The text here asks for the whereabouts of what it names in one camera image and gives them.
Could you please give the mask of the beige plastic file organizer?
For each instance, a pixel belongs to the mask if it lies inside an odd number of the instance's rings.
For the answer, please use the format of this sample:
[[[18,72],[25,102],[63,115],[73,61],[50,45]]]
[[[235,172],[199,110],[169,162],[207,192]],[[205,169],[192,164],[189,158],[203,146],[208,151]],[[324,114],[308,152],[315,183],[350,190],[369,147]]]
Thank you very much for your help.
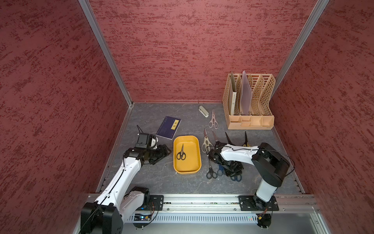
[[[227,127],[229,130],[271,130],[275,117],[269,108],[271,94],[276,80],[272,74],[247,74],[251,85],[252,99],[248,115],[243,115],[236,106],[234,114],[230,114],[231,78],[234,77],[237,94],[240,94],[242,74],[228,74],[222,99]]]

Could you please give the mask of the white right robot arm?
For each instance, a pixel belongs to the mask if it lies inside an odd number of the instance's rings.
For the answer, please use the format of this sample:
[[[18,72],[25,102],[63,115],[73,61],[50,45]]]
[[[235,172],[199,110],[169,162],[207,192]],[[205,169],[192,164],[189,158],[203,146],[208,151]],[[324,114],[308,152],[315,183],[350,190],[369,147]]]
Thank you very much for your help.
[[[227,144],[219,154],[225,161],[247,163],[257,169],[262,180],[254,200],[261,205],[269,203],[276,190],[281,187],[290,167],[286,157],[268,143],[253,147]]]

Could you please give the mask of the cream handled kitchen scissors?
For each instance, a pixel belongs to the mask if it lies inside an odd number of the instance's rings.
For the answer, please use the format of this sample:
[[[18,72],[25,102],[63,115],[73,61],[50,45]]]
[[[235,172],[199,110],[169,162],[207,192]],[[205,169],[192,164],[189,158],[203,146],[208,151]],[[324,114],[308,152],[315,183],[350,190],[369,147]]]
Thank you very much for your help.
[[[207,135],[207,131],[206,131],[206,129],[204,129],[204,141],[203,141],[201,150],[203,151],[203,153],[206,153],[208,155],[209,151],[213,150],[213,149],[214,149],[214,146],[209,141],[209,138],[208,138],[208,135]]]

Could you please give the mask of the white book in organizer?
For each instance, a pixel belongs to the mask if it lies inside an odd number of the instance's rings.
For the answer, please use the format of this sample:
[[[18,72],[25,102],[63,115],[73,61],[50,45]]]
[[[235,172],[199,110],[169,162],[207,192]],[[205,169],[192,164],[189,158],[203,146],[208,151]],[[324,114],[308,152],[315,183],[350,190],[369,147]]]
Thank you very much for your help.
[[[236,81],[233,72],[230,74],[230,89],[229,89],[229,97],[228,97],[228,110],[229,114],[233,116],[235,114],[235,106],[236,106]]]

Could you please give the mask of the pink handled scissors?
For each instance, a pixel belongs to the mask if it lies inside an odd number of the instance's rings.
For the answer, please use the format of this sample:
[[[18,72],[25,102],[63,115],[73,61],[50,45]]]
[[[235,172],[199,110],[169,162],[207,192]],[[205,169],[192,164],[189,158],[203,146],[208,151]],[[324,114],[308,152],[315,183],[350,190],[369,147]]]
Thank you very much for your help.
[[[212,109],[211,120],[209,121],[208,126],[209,126],[209,128],[214,128],[214,129],[218,129],[218,127],[219,127],[219,124],[216,120],[214,109]]]

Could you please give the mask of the small grey handled scissors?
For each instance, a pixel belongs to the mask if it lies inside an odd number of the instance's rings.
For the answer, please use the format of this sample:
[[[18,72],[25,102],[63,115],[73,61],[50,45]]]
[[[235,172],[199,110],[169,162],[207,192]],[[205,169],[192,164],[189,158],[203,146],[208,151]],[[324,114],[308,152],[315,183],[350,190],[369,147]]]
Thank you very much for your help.
[[[208,161],[208,165],[209,165],[209,168],[208,168],[208,172],[206,174],[206,178],[207,179],[212,179],[212,178],[216,179],[218,177],[218,174],[213,170],[210,160]]]

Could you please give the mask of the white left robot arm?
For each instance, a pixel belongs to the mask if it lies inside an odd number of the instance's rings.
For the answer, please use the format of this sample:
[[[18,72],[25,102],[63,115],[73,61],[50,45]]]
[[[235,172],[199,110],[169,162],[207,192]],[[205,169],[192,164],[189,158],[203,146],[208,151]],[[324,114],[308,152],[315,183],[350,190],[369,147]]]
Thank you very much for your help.
[[[152,198],[148,188],[130,186],[135,175],[145,165],[154,165],[171,154],[166,145],[150,148],[130,148],[124,155],[122,164],[107,188],[94,202],[87,202],[81,210],[81,234],[120,234],[124,222],[137,209],[150,211],[146,218],[152,223],[163,208],[163,196]]]

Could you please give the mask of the yellow and black scissors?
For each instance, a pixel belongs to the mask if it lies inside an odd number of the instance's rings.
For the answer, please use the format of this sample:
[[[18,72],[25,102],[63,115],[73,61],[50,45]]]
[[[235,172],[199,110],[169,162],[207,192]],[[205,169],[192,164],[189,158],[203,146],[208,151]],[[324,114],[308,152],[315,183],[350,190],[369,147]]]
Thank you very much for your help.
[[[244,143],[243,143],[243,146],[244,147],[250,147],[250,145],[248,143],[248,137],[247,137],[246,131],[244,132]]]

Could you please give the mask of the small black handled scissors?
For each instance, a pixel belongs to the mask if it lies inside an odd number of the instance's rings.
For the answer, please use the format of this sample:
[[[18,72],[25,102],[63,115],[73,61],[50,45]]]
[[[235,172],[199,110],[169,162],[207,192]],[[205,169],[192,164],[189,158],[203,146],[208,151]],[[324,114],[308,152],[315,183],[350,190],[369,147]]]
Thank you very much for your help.
[[[185,160],[186,158],[187,158],[187,155],[184,152],[184,144],[182,144],[181,151],[177,153],[176,159],[177,160]]]

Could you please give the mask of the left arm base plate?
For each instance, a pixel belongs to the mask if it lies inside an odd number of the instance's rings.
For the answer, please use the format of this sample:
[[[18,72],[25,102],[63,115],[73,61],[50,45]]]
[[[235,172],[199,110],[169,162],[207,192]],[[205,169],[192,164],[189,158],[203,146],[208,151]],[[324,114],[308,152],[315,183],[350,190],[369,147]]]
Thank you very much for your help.
[[[149,198],[146,198],[145,203],[138,207],[136,211],[153,211],[155,208],[162,210],[164,196],[163,195],[148,195]]]

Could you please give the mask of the beige stapler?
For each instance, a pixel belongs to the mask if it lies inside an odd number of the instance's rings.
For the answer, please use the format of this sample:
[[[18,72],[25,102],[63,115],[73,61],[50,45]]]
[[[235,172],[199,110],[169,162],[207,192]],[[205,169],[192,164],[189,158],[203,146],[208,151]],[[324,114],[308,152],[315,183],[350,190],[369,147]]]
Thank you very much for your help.
[[[201,114],[203,114],[203,116],[205,118],[208,118],[209,117],[209,112],[206,110],[205,107],[203,106],[199,106],[198,110],[200,111]]]

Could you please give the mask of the blue handled scissors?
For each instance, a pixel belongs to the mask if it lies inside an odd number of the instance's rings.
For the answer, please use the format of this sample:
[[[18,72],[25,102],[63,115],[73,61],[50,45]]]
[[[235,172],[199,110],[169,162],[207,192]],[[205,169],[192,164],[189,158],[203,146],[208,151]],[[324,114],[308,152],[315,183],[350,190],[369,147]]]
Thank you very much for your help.
[[[217,170],[217,175],[218,176],[223,176],[225,174],[226,173],[225,173],[225,169],[224,169],[223,165],[219,164],[219,169]]]

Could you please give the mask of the yellow plastic storage box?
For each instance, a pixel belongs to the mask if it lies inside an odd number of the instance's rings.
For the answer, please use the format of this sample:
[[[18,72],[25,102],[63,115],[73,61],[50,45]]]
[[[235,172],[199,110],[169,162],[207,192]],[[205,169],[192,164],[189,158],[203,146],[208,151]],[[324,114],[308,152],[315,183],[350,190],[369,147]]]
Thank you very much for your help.
[[[177,160],[176,155],[184,144],[185,160]],[[202,167],[200,145],[198,138],[192,135],[178,136],[173,143],[173,166],[177,173],[190,175],[199,172]]]

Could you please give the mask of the small teal handled scissors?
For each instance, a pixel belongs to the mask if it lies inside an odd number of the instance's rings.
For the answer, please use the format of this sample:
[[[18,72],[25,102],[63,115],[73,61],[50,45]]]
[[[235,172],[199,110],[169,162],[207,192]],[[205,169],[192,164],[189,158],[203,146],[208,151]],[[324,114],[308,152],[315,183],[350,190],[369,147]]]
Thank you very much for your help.
[[[232,181],[235,181],[235,182],[240,182],[240,181],[242,181],[242,174],[241,174],[241,173],[240,173],[240,174],[238,174],[238,173],[236,173],[236,174],[232,174],[232,175],[230,175],[229,177],[230,177],[230,179],[231,179]]]

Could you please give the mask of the dark blue book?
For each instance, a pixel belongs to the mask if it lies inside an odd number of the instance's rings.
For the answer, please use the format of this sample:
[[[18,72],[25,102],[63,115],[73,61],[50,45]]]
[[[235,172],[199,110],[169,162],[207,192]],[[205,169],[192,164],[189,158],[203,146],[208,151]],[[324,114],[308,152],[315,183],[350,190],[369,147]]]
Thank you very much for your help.
[[[173,140],[174,135],[181,123],[181,119],[166,116],[156,132],[156,136]]]

